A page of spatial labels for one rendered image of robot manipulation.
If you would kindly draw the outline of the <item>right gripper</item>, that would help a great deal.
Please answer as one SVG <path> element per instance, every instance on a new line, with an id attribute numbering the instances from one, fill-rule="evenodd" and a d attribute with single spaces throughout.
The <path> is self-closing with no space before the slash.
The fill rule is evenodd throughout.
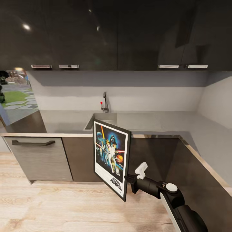
<path id="1" fill-rule="evenodd" d="M 152 181 L 152 179 L 148 178 L 148 177 L 144 177 L 144 179 L 141 178 L 137 178 L 137 175 L 132 175 L 132 174 L 128 174 L 128 176 L 124 176 L 124 178 L 131 183 L 131 188 L 132 188 L 132 192 L 135 194 L 139 189 L 150 194 L 149 193 L 149 186 L 150 186 L 150 182 Z"/>

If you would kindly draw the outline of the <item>poster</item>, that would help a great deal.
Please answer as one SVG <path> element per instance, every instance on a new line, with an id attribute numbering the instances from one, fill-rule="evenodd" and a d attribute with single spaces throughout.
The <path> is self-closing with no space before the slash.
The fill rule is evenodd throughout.
<path id="1" fill-rule="evenodd" d="M 132 131 L 94 118 L 92 128 L 93 171 L 125 202 Z"/>

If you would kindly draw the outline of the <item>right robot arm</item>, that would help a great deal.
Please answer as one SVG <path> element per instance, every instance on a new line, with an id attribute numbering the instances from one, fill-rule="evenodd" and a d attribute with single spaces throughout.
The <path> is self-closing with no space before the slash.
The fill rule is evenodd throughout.
<path id="1" fill-rule="evenodd" d="M 124 178 L 131 183 L 132 192 L 139 189 L 161 199 L 177 232 L 208 232 L 201 216 L 188 205 L 179 188 L 164 181 L 154 181 L 145 176 L 146 162 L 135 170 L 138 175 L 128 174 Z"/>

